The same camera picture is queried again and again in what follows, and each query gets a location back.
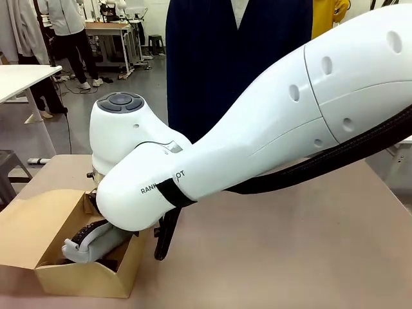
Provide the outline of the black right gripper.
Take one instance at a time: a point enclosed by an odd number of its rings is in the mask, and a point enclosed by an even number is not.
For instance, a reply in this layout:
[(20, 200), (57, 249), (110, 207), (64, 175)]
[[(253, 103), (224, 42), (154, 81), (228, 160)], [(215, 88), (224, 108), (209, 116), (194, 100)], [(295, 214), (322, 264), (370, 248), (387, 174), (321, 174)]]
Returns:
[(92, 210), (92, 212), (100, 214), (100, 211), (97, 206), (97, 190), (93, 189), (92, 191), (87, 192), (85, 197), (88, 203), (90, 204), (90, 209)]

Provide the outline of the grey CAMPUS pencil pouch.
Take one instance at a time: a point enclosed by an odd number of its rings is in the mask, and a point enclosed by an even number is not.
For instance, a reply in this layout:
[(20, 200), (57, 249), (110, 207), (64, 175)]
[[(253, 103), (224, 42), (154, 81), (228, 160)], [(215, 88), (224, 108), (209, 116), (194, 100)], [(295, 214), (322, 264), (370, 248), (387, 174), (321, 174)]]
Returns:
[(74, 263), (96, 262), (132, 236), (139, 235), (139, 231), (130, 232), (107, 220), (99, 220), (81, 228), (72, 238), (66, 238), (61, 251), (65, 259)]

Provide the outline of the large open cardboard box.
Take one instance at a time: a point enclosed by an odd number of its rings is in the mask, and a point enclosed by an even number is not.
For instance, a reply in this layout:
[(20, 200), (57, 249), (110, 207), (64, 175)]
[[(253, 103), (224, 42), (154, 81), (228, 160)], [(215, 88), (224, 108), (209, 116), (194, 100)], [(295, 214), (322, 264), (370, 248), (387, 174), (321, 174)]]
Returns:
[(121, 259), (117, 273), (96, 262), (74, 263), (62, 255), (66, 238), (104, 220), (92, 212), (85, 195), (54, 190), (9, 204), (0, 212), (0, 265), (33, 270), (47, 294), (128, 298), (142, 260), (146, 231), (102, 258)]

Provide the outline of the grey metal stool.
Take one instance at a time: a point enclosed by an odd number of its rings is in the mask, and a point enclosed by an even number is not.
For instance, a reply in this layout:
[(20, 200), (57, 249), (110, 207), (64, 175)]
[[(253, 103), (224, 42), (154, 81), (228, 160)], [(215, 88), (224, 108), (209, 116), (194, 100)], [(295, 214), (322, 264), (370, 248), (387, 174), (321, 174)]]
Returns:
[[(9, 173), (20, 167), (26, 176), (9, 177)], [(0, 200), (8, 205), (15, 197), (16, 193), (13, 183), (28, 183), (32, 179), (28, 169), (12, 150), (0, 150)]]

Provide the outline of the white table with slanted leg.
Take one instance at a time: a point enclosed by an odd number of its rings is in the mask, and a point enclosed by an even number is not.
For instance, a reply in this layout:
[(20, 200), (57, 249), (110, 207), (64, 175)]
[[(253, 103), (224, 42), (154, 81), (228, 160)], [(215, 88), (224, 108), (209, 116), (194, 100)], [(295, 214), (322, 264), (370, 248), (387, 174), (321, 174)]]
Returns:
[(25, 94), (34, 116), (34, 124), (48, 152), (49, 158), (52, 158), (57, 153), (44, 124), (44, 120), (37, 109), (30, 87), (61, 70), (62, 66), (0, 65), (0, 104), (5, 103), (20, 93)]

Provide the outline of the dark plastic stool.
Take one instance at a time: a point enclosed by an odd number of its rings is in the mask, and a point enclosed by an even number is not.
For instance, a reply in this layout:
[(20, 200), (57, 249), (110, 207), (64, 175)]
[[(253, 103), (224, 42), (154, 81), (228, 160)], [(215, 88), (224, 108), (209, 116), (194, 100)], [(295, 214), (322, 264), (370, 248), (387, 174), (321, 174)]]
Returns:
[(149, 35), (148, 49), (153, 56), (165, 55), (166, 52), (163, 37), (161, 35)]

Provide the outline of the person in white jacket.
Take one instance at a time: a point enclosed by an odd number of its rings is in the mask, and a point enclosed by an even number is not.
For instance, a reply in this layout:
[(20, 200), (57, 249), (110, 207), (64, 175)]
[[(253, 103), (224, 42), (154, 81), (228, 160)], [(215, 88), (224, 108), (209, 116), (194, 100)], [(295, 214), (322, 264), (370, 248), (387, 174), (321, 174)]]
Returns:
[(80, 88), (89, 90), (102, 86), (104, 82), (98, 75), (80, 12), (84, 0), (37, 0), (37, 3), (40, 12), (49, 16)]

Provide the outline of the person in navy coat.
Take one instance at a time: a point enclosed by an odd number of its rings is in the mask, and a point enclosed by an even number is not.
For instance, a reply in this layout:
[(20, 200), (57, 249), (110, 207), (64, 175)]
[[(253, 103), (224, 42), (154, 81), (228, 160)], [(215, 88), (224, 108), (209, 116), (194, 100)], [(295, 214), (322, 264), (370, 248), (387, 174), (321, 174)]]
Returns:
[(203, 137), (248, 85), (312, 36), (313, 0), (170, 0), (170, 128)]

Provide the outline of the person in grey hoodie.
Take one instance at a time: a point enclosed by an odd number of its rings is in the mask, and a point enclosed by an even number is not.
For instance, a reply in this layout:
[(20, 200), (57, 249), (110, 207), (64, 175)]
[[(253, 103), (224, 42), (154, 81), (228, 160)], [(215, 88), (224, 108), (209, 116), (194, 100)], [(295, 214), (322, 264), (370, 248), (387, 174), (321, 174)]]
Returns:
[[(10, 64), (49, 65), (33, 0), (0, 0), (0, 52)], [(30, 87), (43, 118), (65, 114), (51, 78)]]

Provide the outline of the person in yellow hoodie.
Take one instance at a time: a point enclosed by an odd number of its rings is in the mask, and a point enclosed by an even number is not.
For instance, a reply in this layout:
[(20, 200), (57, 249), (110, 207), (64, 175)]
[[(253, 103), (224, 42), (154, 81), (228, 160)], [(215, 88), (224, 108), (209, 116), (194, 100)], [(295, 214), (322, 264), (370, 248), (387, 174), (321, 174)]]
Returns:
[(312, 39), (322, 35), (340, 23), (348, 9), (350, 0), (313, 0)]

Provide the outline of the wood-top workbench white frame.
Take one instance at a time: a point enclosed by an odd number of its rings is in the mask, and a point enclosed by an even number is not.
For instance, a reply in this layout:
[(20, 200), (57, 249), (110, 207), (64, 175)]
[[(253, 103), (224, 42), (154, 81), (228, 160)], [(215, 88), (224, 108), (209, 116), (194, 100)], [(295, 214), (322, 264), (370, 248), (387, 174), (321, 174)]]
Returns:
[(135, 68), (150, 68), (142, 53), (140, 19), (114, 23), (86, 22), (86, 33), (97, 48), (99, 68), (118, 68), (120, 78), (127, 79)]

